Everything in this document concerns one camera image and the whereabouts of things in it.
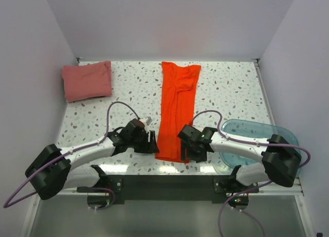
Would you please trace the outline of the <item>orange t shirt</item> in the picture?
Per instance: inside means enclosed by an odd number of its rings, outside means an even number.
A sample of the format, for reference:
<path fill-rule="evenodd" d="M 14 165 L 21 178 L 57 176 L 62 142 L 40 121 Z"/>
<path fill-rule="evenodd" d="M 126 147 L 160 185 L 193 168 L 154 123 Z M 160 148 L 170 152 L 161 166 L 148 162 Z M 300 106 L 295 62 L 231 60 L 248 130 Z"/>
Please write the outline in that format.
<path fill-rule="evenodd" d="M 181 129 L 194 116 L 200 65 L 180 67 L 172 62 L 162 62 L 161 121 L 157 137 L 158 160 L 181 162 Z"/>

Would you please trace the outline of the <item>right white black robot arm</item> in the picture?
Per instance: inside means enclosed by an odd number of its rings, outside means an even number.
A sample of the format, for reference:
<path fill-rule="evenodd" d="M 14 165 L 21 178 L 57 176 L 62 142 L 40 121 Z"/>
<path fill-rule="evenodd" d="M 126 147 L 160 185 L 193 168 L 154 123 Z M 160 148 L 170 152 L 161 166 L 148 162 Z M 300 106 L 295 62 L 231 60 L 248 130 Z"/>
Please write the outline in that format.
<path fill-rule="evenodd" d="M 301 162 L 297 147 L 276 134 L 270 138 L 249 138 L 223 133 L 213 127 L 200 131 L 185 125 L 177 137 L 181 141 L 182 161 L 206 161 L 207 154 L 215 152 L 254 160 L 254 164 L 234 168 L 229 179 L 229 187 L 234 192 L 241 192 L 247 186 L 264 181 L 290 188 Z"/>

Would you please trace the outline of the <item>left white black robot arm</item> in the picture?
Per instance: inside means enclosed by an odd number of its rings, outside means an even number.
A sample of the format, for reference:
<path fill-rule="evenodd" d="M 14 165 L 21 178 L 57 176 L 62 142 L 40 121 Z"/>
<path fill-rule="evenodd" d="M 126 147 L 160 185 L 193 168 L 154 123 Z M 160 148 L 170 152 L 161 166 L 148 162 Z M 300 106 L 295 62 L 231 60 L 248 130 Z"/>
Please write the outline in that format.
<path fill-rule="evenodd" d="M 140 154 L 157 153 L 155 132 L 149 130 L 151 122 L 151 117 L 133 119 L 125 127 L 108 132 L 103 138 L 75 147 L 58 148 L 50 144 L 36 157 L 25 175 L 42 200 L 74 187 L 90 187 L 95 192 L 101 192 L 106 187 L 106 179 L 100 169 L 95 169 L 93 173 L 77 173 L 75 169 L 128 149 Z"/>

